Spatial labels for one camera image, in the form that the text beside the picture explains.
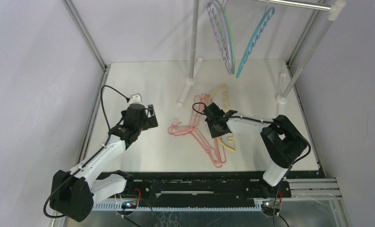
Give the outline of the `teal wavy hanger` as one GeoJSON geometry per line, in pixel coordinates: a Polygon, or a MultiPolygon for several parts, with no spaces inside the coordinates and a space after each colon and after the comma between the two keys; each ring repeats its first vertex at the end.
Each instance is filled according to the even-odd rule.
{"type": "Polygon", "coordinates": [[[266,8],[264,11],[263,16],[261,17],[259,23],[257,24],[251,38],[249,39],[249,42],[247,44],[247,47],[244,51],[244,54],[242,56],[242,59],[240,61],[238,71],[236,73],[236,78],[238,79],[243,71],[243,68],[248,61],[248,58],[250,54],[252,53],[253,49],[255,48],[261,34],[264,32],[264,29],[266,28],[268,22],[271,20],[273,15],[275,14],[275,7],[266,8]]]}

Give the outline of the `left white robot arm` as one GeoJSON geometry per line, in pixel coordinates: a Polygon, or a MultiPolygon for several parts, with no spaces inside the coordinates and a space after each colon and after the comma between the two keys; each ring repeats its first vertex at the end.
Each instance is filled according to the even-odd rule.
{"type": "Polygon", "coordinates": [[[128,179],[130,174],[117,170],[104,179],[99,179],[104,169],[132,143],[142,131],[158,127],[153,105],[131,103],[121,112],[121,120],[108,131],[108,138],[91,157],[68,171],[59,170],[52,180],[51,193],[43,206],[48,218],[55,218],[47,207],[57,211],[58,218],[68,217],[77,222],[87,218],[93,207],[108,197],[121,194],[131,196],[135,185],[128,179]]]}

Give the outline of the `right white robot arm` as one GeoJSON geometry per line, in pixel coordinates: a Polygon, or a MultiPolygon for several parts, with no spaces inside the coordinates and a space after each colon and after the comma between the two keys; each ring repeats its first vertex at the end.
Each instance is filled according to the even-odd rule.
{"type": "Polygon", "coordinates": [[[212,138],[231,133],[261,137],[272,160],[260,183],[264,196],[274,196],[283,177],[311,152],[309,141],[285,115],[271,120],[256,119],[235,110],[225,112],[215,103],[205,105],[201,114],[206,117],[212,138]]]}

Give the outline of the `purple wavy hanger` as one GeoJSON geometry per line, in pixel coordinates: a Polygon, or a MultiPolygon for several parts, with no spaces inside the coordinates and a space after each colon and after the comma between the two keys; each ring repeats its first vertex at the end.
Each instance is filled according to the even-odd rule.
{"type": "Polygon", "coordinates": [[[206,5],[213,34],[225,63],[227,73],[232,74],[232,54],[228,27],[222,6],[217,0],[210,0],[206,5]]]}

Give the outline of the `green wavy hanger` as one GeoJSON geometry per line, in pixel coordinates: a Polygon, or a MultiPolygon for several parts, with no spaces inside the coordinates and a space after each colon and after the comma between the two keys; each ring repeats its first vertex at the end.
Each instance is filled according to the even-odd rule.
{"type": "Polygon", "coordinates": [[[228,33],[229,33],[230,44],[231,44],[231,54],[232,54],[232,74],[231,75],[233,75],[233,74],[235,74],[235,54],[234,54],[233,37],[232,37],[231,29],[230,29],[229,19],[227,17],[227,13],[226,13],[226,5],[227,5],[228,1],[226,1],[225,3],[224,3],[223,0],[222,1],[218,0],[218,1],[222,6],[222,10],[224,12],[224,16],[225,16],[227,27],[228,27],[228,33]]]}

